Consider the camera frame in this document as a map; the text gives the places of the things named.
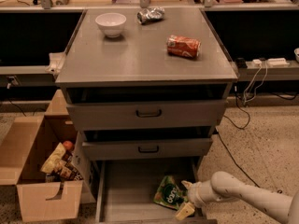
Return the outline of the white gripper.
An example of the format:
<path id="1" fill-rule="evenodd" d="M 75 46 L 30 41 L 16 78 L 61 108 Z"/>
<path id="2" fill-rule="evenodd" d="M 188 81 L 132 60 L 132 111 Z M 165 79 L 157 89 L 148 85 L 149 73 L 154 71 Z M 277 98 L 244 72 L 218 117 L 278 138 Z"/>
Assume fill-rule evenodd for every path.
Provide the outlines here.
<path id="1" fill-rule="evenodd" d="M 178 221 L 185 219 L 186 217 L 191 216 L 195 207 L 201 208 L 205 205 L 205 202 L 200 196 L 201 183 L 196 182 L 192 183 L 186 180 L 182 180 L 181 184 L 188 190 L 187 196 L 190 203 L 183 203 L 175 214 L 175 218 Z"/>

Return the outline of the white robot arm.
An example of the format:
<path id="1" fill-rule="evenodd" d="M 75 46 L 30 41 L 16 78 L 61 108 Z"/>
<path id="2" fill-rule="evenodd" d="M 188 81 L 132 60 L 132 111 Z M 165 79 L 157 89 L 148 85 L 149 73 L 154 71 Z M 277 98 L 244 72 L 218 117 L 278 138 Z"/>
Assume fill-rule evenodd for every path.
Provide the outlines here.
<path id="1" fill-rule="evenodd" d="M 280 224 L 299 224 L 299 192 L 291 197 L 268 189 L 248 185 L 233 175 L 218 171 L 205 182 L 182 181 L 187 189 L 188 201 L 176 212 L 183 220 L 208 203 L 225 203 L 242 200 L 273 218 Z"/>

